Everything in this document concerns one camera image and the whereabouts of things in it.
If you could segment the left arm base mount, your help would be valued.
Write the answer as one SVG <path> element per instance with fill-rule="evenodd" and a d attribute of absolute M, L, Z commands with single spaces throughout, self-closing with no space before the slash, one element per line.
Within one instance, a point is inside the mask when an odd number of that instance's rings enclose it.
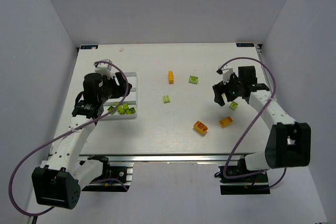
<path fill-rule="evenodd" d="M 126 193 L 131 185 L 133 164 L 112 163 L 107 177 L 98 177 L 82 191 Z"/>

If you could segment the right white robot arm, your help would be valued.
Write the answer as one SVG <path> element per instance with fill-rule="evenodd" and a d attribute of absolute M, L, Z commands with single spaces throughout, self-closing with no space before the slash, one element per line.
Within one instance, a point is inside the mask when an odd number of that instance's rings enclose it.
<path fill-rule="evenodd" d="M 218 73 L 221 82 L 213 86 L 214 101 L 220 106 L 244 99 L 260 115 L 270 130 L 264 151 L 245 156 L 248 171 L 305 167 L 310 163 L 311 127 L 289 116 L 273 98 L 270 89 L 259 83 L 253 66 L 239 67 L 235 74 L 229 66 Z"/>

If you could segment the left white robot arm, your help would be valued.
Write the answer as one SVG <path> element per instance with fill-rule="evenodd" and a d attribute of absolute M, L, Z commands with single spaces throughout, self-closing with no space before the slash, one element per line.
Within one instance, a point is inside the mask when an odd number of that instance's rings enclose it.
<path fill-rule="evenodd" d="M 55 153 L 43 167 L 32 173 L 36 201 L 40 205 L 73 209 L 81 191 L 92 181 L 111 177 L 109 159 L 92 155 L 77 166 L 77 160 L 87 138 L 102 116 L 103 105 L 109 99 L 128 96 L 132 88 L 120 72 L 89 73 L 83 81 L 83 91 L 71 113 L 70 135 L 61 139 Z"/>

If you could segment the small dark green lego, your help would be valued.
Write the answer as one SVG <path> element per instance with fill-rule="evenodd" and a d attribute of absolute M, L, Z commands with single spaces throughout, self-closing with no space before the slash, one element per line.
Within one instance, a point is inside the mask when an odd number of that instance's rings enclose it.
<path fill-rule="evenodd" d="M 109 107 L 107 108 L 107 111 L 108 111 L 108 112 L 112 111 L 111 114 L 114 114 L 114 113 L 115 113 L 115 109 L 114 109 L 113 106 L 109 106 Z"/>

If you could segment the long orange lego brick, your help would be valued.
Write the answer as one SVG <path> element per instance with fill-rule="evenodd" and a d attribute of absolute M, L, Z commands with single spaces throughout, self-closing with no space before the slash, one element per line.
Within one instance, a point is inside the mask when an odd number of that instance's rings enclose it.
<path fill-rule="evenodd" d="M 169 80 L 169 84 L 174 83 L 174 73 L 173 73 L 173 71 L 168 72 L 168 80 Z"/>

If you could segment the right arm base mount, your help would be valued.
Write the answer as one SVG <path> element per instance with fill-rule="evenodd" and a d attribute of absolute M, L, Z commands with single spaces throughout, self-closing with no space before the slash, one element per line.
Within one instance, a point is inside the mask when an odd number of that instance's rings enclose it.
<path fill-rule="evenodd" d="M 219 178 L 221 195 L 269 195 L 269 183 L 267 174 L 228 179 L 224 177 L 224 166 L 218 167 L 218 172 L 214 174 Z"/>

